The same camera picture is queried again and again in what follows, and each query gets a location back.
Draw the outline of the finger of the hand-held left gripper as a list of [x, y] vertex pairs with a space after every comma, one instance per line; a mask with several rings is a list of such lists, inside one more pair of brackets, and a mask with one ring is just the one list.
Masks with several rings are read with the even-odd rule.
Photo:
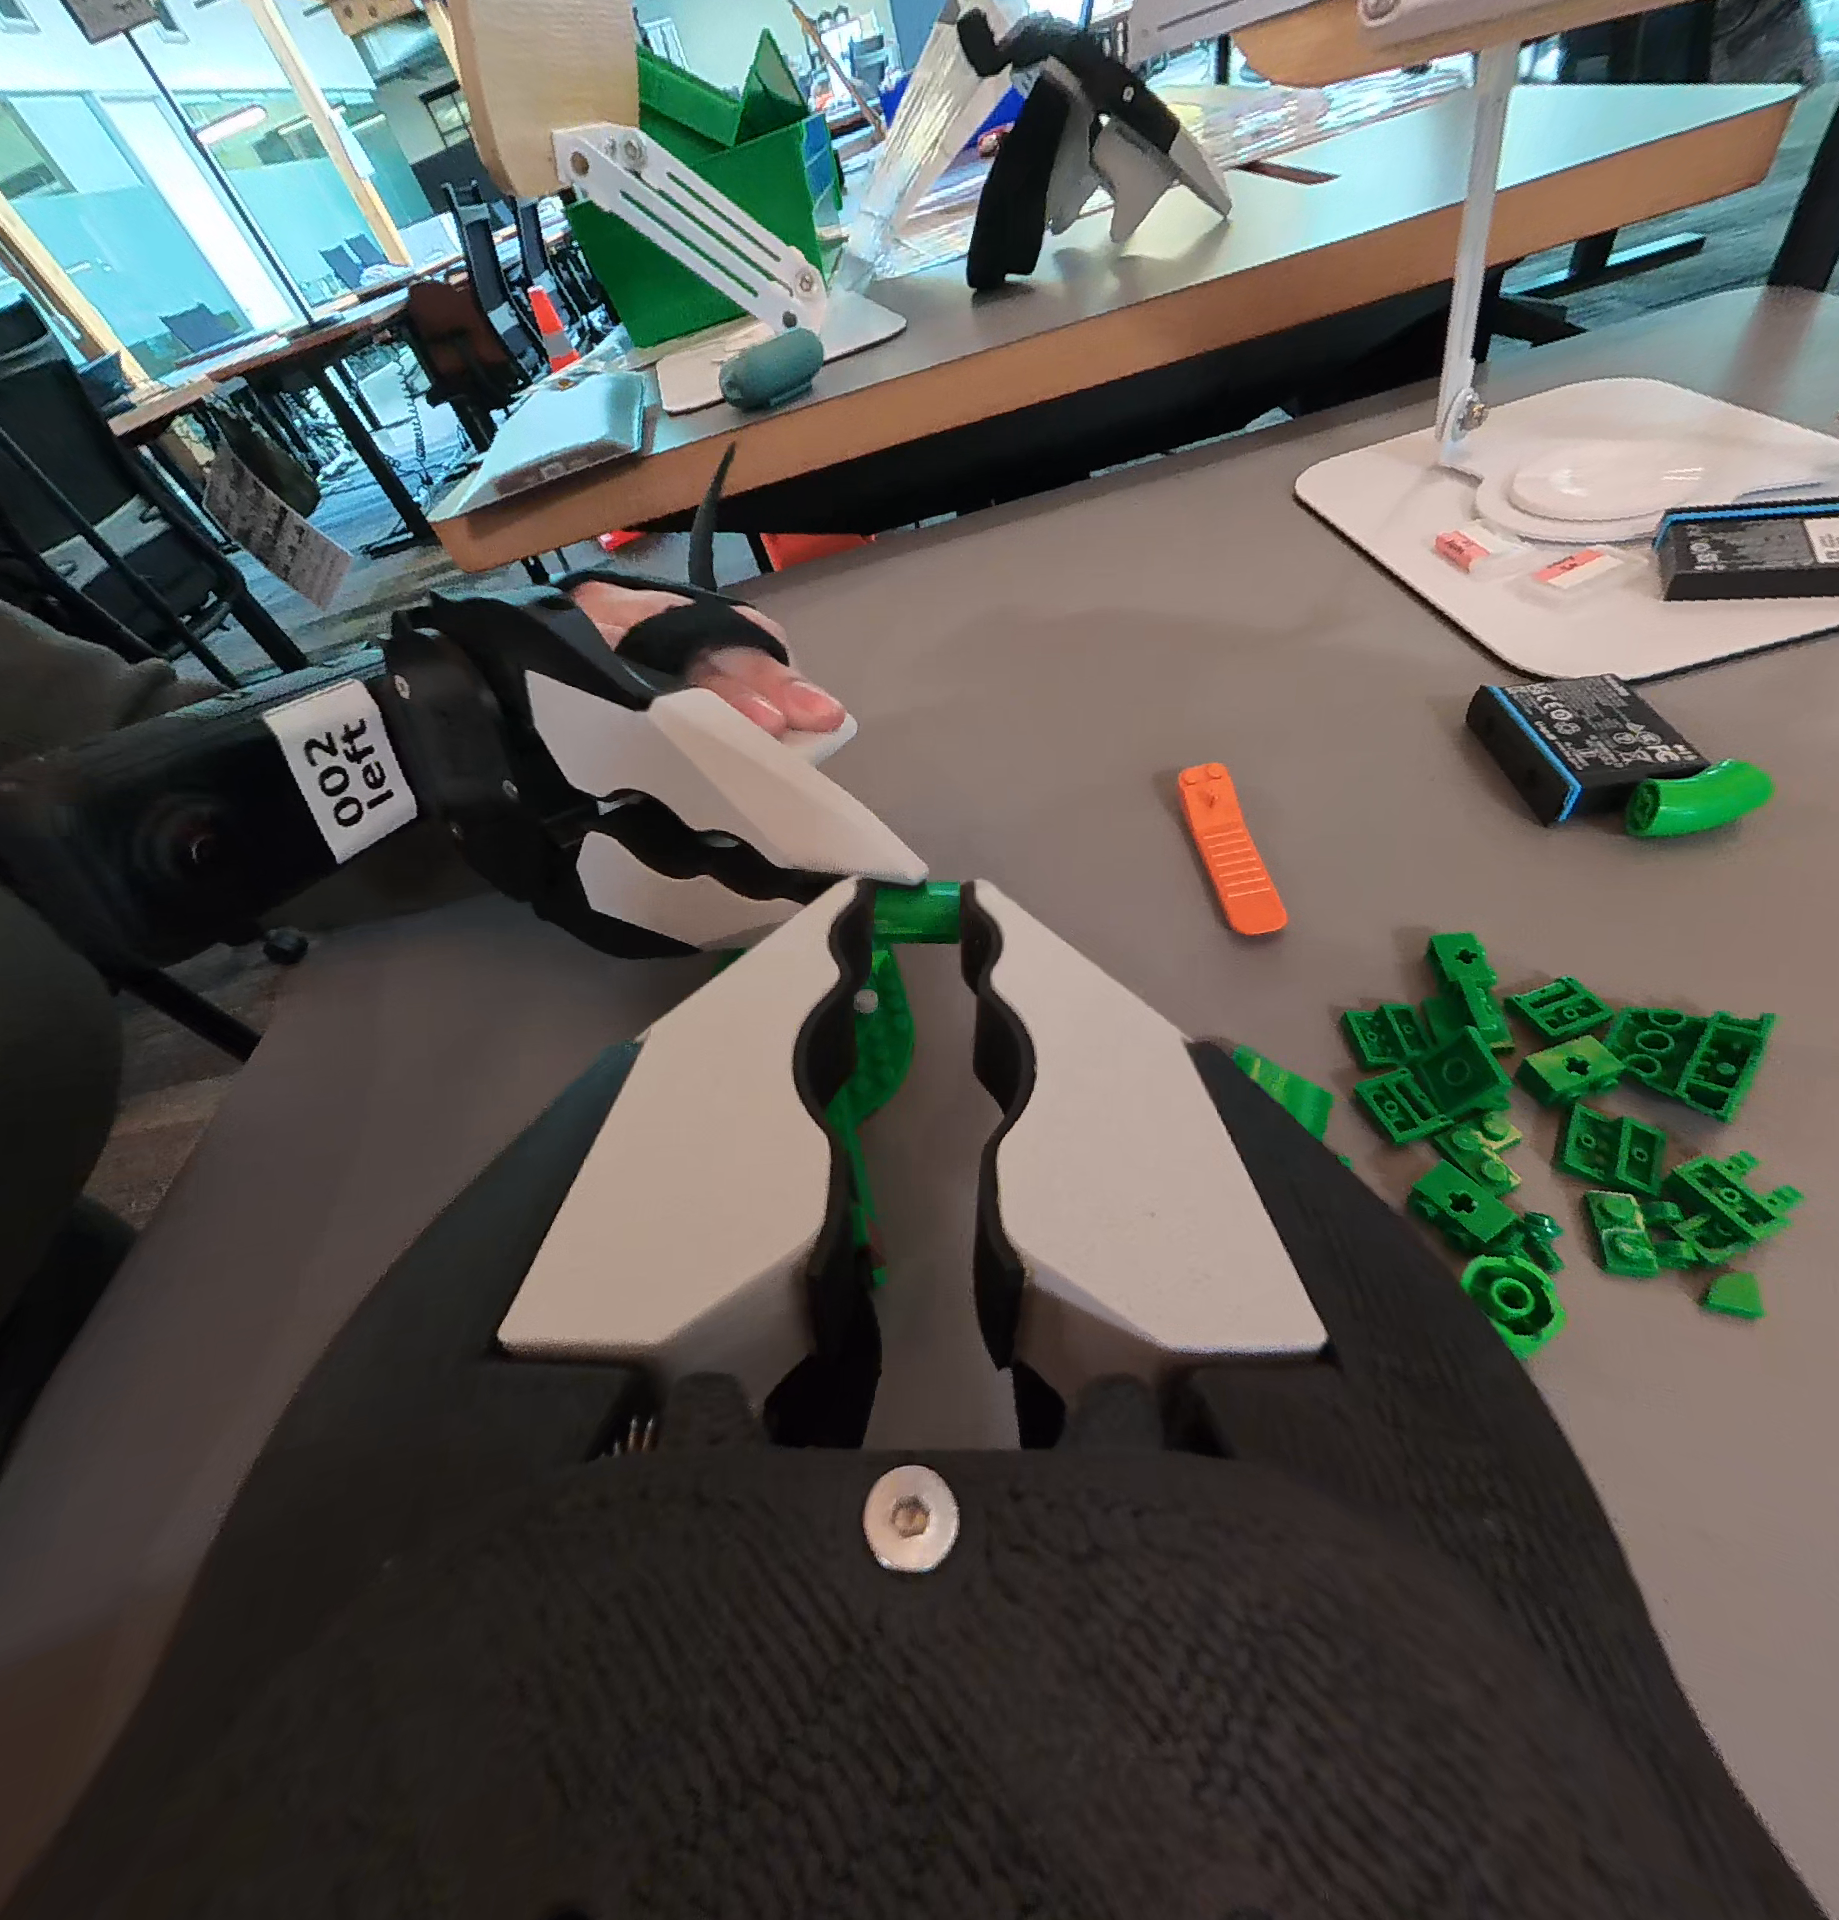
[[728, 703], [538, 703], [538, 737], [574, 790], [600, 803], [648, 796], [774, 869], [900, 887], [930, 878], [878, 815]]
[[726, 830], [590, 828], [576, 857], [588, 906], [692, 952], [754, 948], [834, 885]]

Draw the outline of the green baseplate assembly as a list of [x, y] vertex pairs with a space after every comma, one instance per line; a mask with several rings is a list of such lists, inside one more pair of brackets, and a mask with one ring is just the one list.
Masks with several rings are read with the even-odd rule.
[[916, 1034], [898, 936], [882, 914], [854, 914], [836, 891], [780, 927], [700, 997], [708, 1034], [732, 1049], [734, 1114], [780, 1154], [790, 1200], [768, 1235], [794, 1244], [810, 1305], [836, 1312], [860, 1285], [872, 1298], [886, 1279], [878, 1202], [862, 1131], [902, 1090]]

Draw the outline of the grey desk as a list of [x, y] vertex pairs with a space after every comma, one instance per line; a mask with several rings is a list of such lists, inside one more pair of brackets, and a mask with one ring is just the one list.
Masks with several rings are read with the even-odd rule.
[[[1806, 1193], [1768, 1318], [1568, 1259], [1532, 1383], [1706, 1732], [1839, 1917], [1839, 637], [1662, 685], [1776, 800], [1712, 837], [1540, 828], [1462, 727], [1488, 663], [1294, 502], [1374, 402], [776, 578], [864, 723], [840, 781], [1192, 1034], [1344, 1068], [1352, 1003], [1472, 931], [1516, 980], [1772, 1013], [1738, 1129]], [[1220, 762], [1286, 905], [1246, 939], [1178, 800]], [[0, 1908], [144, 1701], [224, 1505], [364, 1290], [696, 962], [482, 897], [334, 934], [282, 991], [0, 1483]]]

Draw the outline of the green sloped brick assembly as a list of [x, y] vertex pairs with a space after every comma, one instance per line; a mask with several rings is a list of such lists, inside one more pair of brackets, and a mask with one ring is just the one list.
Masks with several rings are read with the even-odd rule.
[[1336, 1105], [1336, 1095], [1330, 1088], [1244, 1045], [1234, 1046], [1230, 1059], [1306, 1134], [1320, 1142], [1328, 1138]]

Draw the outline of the white flat device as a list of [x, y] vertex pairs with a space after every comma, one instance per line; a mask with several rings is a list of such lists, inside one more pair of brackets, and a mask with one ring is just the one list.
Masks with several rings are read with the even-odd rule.
[[464, 514], [594, 468], [642, 457], [650, 387], [644, 373], [546, 383], [500, 423], [460, 502]]

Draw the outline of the pile of green bricks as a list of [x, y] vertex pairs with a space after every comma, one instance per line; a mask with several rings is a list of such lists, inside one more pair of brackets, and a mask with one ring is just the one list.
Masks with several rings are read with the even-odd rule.
[[1434, 1154], [1408, 1211], [1460, 1256], [1462, 1295], [1508, 1350], [1526, 1361], [1566, 1325], [1566, 1229], [1528, 1204], [1514, 1165], [1528, 1147], [1522, 1106], [1552, 1120], [1552, 1168], [1580, 1191], [1586, 1255], [1604, 1277], [1684, 1279], [1710, 1317], [1760, 1325], [1766, 1295], [1750, 1262], [1804, 1194], [1768, 1185], [1748, 1150], [1680, 1147], [1632, 1101], [1730, 1127], [1768, 1060], [1776, 1017], [1612, 1004], [1574, 975], [1504, 993], [1468, 931], [1432, 934], [1424, 965], [1426, 999], [1340, 1017], [1360, 1068], [1354, 1103], [1390, 1147]]

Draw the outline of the orange brick separator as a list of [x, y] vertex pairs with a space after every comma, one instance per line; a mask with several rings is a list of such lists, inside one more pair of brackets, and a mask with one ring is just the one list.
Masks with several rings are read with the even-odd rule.
[[1220, 762], [1182, 769], [1176, 790], [1188, 834], [1226, 924], [1248, 940], [1286, 933], [1290, 917]]

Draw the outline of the teal oval object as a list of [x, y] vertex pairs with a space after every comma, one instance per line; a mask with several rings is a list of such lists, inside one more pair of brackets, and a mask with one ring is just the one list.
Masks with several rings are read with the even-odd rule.
[[746, 416], [776, 411], [810, 393], [826, 359], [822, 337], [808, 329], [754, 340], [720, 362], [720, 399]]

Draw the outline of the person's clothed body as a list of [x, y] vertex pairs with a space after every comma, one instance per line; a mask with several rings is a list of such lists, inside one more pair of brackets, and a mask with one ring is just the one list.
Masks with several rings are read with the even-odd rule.
[[120, 1062], [103, 975], [0, 885], [0, 1332], [106, 1150]]

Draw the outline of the green plastic box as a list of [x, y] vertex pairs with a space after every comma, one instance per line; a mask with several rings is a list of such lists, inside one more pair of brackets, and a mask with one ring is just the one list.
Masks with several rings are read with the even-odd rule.
[[[822, 268], [820, 219], [842, 206], [832, 133], [776, 37], [764, 29], [740, 88], [640, 51], [642, 130], [762, 229]], [[618, 214], [568, 203], [568, 224], [596, 286], [640, 350], [730, 325], [738, 306]]]

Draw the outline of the wood-edged grey table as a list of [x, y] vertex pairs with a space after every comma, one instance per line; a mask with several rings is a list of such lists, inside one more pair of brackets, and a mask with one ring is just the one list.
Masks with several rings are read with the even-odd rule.
[[900, 279], [878, 300], [906, 329], [828, 364], [804, 400], [666, 416], [634, 461], [478, 508], [448, 493], [432, 530], [472, 572], [674, 530], [734, 447], [726, 530], [866, 534], [1216, 436], [1244, 399], [1444, 317], [1472, 123], [1460, 88], [1280, 172], [1242, 169], [1228, 220], [1176, 191], [1124, 250], [1074, 231], [994, 295], [958, 264]]

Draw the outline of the clear acrylic stand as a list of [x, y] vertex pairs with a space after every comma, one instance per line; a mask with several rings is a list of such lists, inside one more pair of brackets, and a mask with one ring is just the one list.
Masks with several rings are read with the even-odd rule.
[[1032, 11], [1032, 3], [942, 5], [850, 219], [834, 276], [838, 291], [866, 293], [890, 256], [900, 224], [956, 157], [978, 140], [1010, 88], [1008, 68], [992, 78], [974, 70], [958, 22], [968, 14], [984, 14], [1002, 38]]

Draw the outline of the idle hand-held gripper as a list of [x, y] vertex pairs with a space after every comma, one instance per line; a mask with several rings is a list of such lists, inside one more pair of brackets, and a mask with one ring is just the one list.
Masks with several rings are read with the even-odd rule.
[[1030, 276], [1044, 239], [1068, 232], [1094, 192], [1112, 204], [1116, 249], [1178, 187], [1228, 220], [1224, 174], [1148, 82], [1090, 32], [1048, 12], [998, 26], [986, 8], [966, 8], [956, 37], [980, 78], [1026, 85], [1024, 108], [980, 192], [966, 261], [972, 291]]

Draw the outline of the green curved brick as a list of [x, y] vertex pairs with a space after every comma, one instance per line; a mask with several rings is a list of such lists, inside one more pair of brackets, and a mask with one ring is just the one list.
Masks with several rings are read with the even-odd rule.
[[1730, 828], [1776, 796], [1772, 776], [1744, 758], [1712, 762], [1696, 774], [1640, 782], [1624, 828], [1638, 841], [1694, 838]]

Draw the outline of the wooden book stand white base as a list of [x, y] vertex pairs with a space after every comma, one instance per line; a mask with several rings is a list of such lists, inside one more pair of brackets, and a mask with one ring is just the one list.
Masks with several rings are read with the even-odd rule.
[[[1134, 5], [1140, 63], [1194, 38], [1268, 25], [1264, 56], [1290, 86], [1324, 86], [1472, 52], [1476, 123], [1434, 424], [1308, 468], [1298, 500], [1526, 675], [1612, 673], [1632, 683], [1839, 633], [1839, 601], [1674, 603], [1652, 538], [1684, 508], [1839, 499], [1839, 436], [1656, 378], [1600, 378], [1516, 400], [1478, 394], [1478, 314], [1508, 98], [1522, 44], [1652, 5]], [[1464, 578], [1436, 534], [1478, 523], [1532, 549], [1502, 578]], [[1526, 577], [1580, 549], [1616, 549], [1632, 574], [1540, 603]]]

